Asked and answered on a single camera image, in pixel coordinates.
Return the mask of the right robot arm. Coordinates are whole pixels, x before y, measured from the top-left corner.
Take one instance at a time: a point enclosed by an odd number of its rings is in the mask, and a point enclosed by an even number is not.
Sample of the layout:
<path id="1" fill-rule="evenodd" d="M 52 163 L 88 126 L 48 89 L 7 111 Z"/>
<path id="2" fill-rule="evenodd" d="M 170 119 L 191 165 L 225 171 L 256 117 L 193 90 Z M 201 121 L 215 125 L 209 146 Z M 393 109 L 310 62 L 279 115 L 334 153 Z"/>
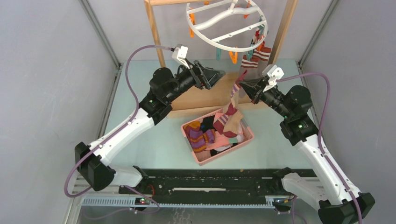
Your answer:
<path id="1" fill-rule="evenodd" d="M 274 174 L 273 192 L 277 195 L 290 192 L 302 199 L 317 211 L 324 224 L 361 224 L 375 199 L 349 180 L 325 146 L 319 129 L 308 116 L 312 107 L 310 91 L 294 85 L 283 94 L 276 85 L 270 87 L 266 79 L 239 84 L 253 104 L 263 102 L 283 117 L 280 127 L 284 137 L 305 157 L 323 186 L 318 188 L 290 168 L 284 168 Z"/>

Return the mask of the orange cuffed grey sock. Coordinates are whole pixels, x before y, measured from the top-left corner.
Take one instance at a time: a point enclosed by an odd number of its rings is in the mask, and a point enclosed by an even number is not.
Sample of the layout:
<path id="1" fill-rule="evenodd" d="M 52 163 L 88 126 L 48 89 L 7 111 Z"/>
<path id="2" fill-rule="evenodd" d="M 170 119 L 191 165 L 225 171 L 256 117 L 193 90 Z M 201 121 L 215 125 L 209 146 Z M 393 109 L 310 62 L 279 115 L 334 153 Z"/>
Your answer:
<path id="1" fill-rule="evenodd" d="M 256 49 L 254 55 L 259 59 L 258 71 L 262 72 L 269 64 L 269 57 L 272 49 L 266 46 L 262 46 L 259 50 Z"/>

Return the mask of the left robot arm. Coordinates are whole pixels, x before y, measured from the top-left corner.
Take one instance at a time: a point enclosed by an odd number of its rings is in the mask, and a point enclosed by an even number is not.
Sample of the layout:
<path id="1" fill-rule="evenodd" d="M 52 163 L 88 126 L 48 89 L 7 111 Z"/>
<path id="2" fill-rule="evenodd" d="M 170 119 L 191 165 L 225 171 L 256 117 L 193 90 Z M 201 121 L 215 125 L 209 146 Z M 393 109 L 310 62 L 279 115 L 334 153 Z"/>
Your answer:
<path id="1" fill-rule="evenodd" d="M 169 68 L 158 68 L 151 78 L 150 89 L 136 110 L 109 133 L 86 145 L 75 146 L 77 171 L 94 191 L 111 184 L 129 186 L 136 194 L 148 188 L 146 175 L 138 166 L 111 167 L 116 155 L 140 134 L 162 121 L 171 111 L 171 103 L 190 88 L 211 89 L 226 73 L 203 66 L 198 60 L 188 67 L 181 65 L 176 74 Z"/>

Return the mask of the beige red striped sock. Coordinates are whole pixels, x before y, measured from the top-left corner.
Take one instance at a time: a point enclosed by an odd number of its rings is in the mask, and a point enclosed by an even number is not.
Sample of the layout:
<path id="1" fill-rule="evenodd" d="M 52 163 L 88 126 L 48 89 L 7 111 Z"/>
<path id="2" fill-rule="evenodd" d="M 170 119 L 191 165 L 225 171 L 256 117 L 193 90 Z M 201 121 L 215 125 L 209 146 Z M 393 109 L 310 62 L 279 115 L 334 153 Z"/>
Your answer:
<path id="1" fill-rule="evenodd" d="M 226 115 L 228 116 L 234 115 L 238 110 L 239 91 L 241 89 L 241 85 L 239 84 L 239 82 L 244 80 L 247 72 L 248 70 L 245 70 L 234 82 L 230 94 L 230 104 L 226 112 Z"/>

